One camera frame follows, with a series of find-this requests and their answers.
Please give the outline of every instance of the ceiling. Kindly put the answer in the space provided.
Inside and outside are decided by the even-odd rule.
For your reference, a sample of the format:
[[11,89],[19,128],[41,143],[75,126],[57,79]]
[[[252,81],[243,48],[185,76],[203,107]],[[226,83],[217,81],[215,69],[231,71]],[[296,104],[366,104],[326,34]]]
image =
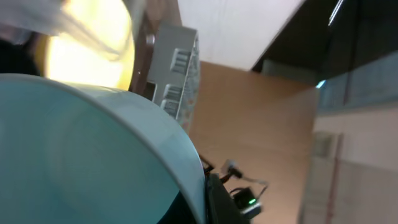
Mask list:
[[199,32],[200,59],[250,70],[303,0],[178,0]]

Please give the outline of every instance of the brown wall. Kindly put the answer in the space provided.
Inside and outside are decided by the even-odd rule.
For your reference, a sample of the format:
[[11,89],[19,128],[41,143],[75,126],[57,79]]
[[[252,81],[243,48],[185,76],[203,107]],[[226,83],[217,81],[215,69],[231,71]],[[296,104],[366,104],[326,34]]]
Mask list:
[[[295,223],[309,163],[314,88],[205,62],[201,75],[190,130],[198,152],[217,168],[233,159],[248,177],[271,183],[254,223]],[[249,185],[230,180],[226,186]]]

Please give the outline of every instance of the fluorescent light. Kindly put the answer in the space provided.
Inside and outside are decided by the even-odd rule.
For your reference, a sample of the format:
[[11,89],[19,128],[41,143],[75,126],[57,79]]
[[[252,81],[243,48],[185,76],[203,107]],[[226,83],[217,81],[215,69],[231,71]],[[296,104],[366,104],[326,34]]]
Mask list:
[[337,15],[337,12],[339,11],[340,6],[342,5],[343,1],[344,1],[344,0],[338,0],[338,2],[337,2],[337,4],[336,4],[336,6],[335,6],[333,12],[331,13],[331,15],[330,15],[330,17],[329,17],[329,24],[328,24],[328,26],[330,26],[331,23],[333,22],[333,20],[335,19],[336,15]]
[[326,83],[326,80],[320,81],[320,82],[317,84],[316,88],[321,88],[325,83]]

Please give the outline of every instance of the yellow object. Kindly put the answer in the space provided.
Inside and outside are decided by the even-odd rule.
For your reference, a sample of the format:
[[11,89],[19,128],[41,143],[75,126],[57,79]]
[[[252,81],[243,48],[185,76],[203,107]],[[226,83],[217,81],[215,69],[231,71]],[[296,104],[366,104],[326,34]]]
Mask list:
[[89,27],[114,49],[126,46],[119,60],[106,58],[66,33],[49,37],[44,75],[53,80],[84,83],[128,90],[134,66],[132,22],[121,0],[69,0],[63,10]]

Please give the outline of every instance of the clear plastic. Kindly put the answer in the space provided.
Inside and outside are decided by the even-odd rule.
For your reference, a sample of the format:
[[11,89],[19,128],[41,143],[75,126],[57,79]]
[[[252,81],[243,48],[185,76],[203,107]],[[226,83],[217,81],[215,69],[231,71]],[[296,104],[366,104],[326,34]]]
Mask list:
[[132,35],[129,11],[122,0],[0,0],[0,23],[70,36],[117,60]]

